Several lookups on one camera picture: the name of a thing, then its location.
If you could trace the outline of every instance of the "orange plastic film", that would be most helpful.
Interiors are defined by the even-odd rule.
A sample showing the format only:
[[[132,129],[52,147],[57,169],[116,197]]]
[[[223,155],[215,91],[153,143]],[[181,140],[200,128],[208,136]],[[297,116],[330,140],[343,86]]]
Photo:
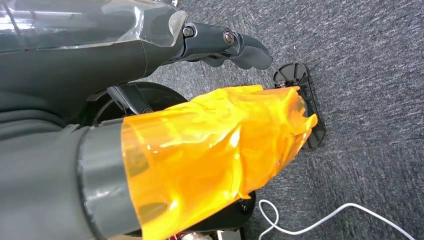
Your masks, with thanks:
[[[122,156],[144,240],[164,240],[264,186],[317,124],[297,87],[217,89],[124,118]]]

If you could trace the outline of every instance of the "clear plastic cover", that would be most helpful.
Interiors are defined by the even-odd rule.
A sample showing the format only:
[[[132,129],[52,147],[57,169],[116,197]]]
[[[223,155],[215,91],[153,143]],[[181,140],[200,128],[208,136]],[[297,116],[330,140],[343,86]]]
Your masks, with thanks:
[[[170,47],[186,13],[153,0],[0,1],[0,53],[125,41]]]

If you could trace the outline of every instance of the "carpet floor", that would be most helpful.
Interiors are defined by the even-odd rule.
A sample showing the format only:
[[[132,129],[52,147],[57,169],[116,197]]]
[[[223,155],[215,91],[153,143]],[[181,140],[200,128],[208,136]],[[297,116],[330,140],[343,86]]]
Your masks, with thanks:
[[[258,191],[275,203],[279,225],[309,226],[340,205],[363,205],[424,239],[424,1],[180,0],[187,20],[227,26],[262,41],[268,70],[231,62],[181,62],[147,81],[191,99],[239,84],[273,86],[282,65],[305,63],[327,128],[322,147],[301,151]],[[259,209],[247,240],[268,228]],[[396,230],[358,209],[301,236],[276,230],[264,240],[398,240]]]

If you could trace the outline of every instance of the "gray plastic casing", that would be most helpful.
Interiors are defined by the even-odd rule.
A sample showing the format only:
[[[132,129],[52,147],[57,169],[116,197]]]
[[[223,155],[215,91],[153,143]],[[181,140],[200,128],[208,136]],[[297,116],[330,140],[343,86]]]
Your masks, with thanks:
[[[98,128],[0,121],[0,239],[106,239],[140,229],[120,129],[119,121]]]

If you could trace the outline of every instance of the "black footrest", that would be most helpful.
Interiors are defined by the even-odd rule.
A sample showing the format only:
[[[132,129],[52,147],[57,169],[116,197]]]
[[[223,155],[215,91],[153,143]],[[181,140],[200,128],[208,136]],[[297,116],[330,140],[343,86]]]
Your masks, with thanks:
[[[276,88],[299,86],[300,90],[298,92],[306,103],[307,116],[309,117],[312,114],[316,114],[318,117],[318,124],[312,128],[312,133],[307,139],[307,142],[303,145],[303,149],[317,148],[326,134],[326,128],[318,113],[309,79],[309,70],[303,63],[290,63],[284,65],[274,74]]]

